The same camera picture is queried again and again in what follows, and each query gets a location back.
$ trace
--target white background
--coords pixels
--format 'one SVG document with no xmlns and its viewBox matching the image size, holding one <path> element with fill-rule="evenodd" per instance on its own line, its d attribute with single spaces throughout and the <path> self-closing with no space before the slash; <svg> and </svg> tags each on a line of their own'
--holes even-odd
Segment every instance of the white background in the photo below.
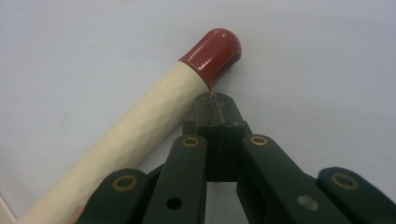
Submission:
<svg viewBox="0 0 396 224">
<path fill-rule="evenodd" d="M 243 55 L 214 91 L 309 175 L 341 166 L 396 201 L 396 2 L 1 1 L 0 193 L 17 217 L 210 29 Z M 139 165 L 165 161 L 174 130 Z M 233 184 L 206 223 L 247 223 Z"/>
</svg>

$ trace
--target hole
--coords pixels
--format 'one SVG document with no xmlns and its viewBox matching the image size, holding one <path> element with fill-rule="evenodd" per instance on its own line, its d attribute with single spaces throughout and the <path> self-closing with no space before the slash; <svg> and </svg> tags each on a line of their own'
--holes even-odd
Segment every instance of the hole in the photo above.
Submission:
<svg viewBox="0 0 396 224">
<path fill-rule="evenodd" d="M 319 209 L 319 204 L 317 202 L 317 200 L 315 200 L 314 198 L 308 196 L 308 195 L 300 195 L 297 198 L 297 203 L 310 211 L 318 211 Z"/>
<path fill-rule="evenodd" d="M 168 206 L 169 209 L 177 210 L 178 208 L 181 207 L 182 204 L 183 204 L 183 202 L 181 201 L 181 199 L 179 199 L 179 198 L 171 198 L 166 203 L 166 206 Z"/>
<path fill-rule="evenodd" d="M 183 144 L 185 147 L 196 147 L 198 146 L 199 141 L 194 137 L 186 137 L 183 139 L 183 141 L 181 141 L 181 144 Z"/>
<path fill-rule="evenodd" d="M 123 192 L 129 189 L 133 189 L 137 184 L 137 178 L 134 175 L 122 175 L 117 177 L 113 181 L 113 189 L 119 192 Z"/>
<path fill-rule="evenodd" d="M 358 181 L 350 175 L 336 173 L 332 175 L 332 182 L 343 189 L 357 189 Z"/>
<path fill-rule="evenodd" d="M 262 136 L 253 136 L 250 138 L 250 142 L 256 146 L 265 146 L 268 144 L 268 140 Z"/>
</svg>

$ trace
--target hammered texture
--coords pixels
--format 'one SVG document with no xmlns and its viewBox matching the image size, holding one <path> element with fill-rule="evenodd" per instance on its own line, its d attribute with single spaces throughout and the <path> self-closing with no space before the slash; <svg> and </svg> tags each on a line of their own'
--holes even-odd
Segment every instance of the hammered texture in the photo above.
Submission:
<svg viewBox="0 0 396 224">
<path fill-rule="evenodd" d="M 18 224 L 66 223 L 110 173 L 136 166 L 208 92 L 186 64 L 177 64 L 55 184 Z"/>
</svg>

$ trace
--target cream textured rod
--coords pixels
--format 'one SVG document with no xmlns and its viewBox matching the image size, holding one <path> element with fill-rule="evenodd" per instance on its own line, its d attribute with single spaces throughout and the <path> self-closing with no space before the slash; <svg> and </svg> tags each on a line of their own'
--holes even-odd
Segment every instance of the cream textured rod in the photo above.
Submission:
<svg viewBox="0 0 396 224">
<path fill-rule="evenodd" d="M 193 99 L 241 57 L 237 37 L 225 29 L 209 31 L 120 119 L 18 224 L 73 222 L 102 180 L 134 168 L 192 108 Z"/>
<path fill-rule="evenodd" d="M 179 124 L 191 110 L 192 99 L 203 92 L 208 92 L 203 80 L 177 62 L 17 223 L 65 223 L 107 175 L 136 166 Z"/>
</svg>

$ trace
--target red rubber cap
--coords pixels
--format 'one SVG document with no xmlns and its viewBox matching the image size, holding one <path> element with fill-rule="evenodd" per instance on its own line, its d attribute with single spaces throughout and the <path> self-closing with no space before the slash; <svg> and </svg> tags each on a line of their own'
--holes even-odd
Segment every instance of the red rubber cap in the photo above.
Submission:
<svg viewBox="0 0 396 224">
<path fill-rule="evenodd" d="M 236 35 L 218 28 L 209 31 L 179 61 L 198 73 L 211 90 L 224 72 L 239 61 L 241 52 L 241 44 Z"/>
</svg>

